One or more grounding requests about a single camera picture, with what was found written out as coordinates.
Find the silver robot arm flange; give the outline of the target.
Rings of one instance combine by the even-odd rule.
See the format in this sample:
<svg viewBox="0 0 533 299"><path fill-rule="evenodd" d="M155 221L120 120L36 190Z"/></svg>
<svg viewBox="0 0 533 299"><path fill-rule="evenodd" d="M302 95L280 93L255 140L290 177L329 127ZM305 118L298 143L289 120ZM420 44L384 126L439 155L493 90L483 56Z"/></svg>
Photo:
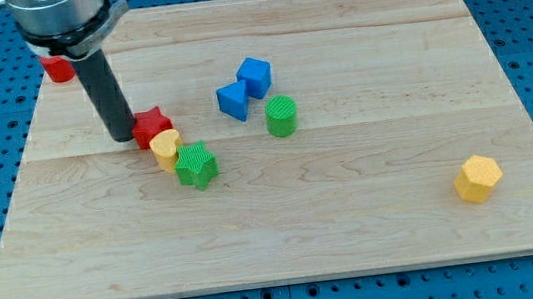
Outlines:
<svg viewBox="0 0 533 299"><path fill-rule="evenodd" d="M100 50L130 9L125 0L0 0L40 57L82 61Z"/></svg>

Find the red block behind arm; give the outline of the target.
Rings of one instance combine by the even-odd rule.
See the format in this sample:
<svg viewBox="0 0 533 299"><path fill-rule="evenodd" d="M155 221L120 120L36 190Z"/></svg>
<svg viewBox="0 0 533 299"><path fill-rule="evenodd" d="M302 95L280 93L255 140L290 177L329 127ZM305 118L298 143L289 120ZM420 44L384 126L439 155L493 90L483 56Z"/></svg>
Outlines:
<svg viewBox="0 0 533 299"><path fill-rule="evenodd" d="M55 82L68 82L75 76L72 64L62 57L39 57L39 62L44 68L45 73Z"/></svg>

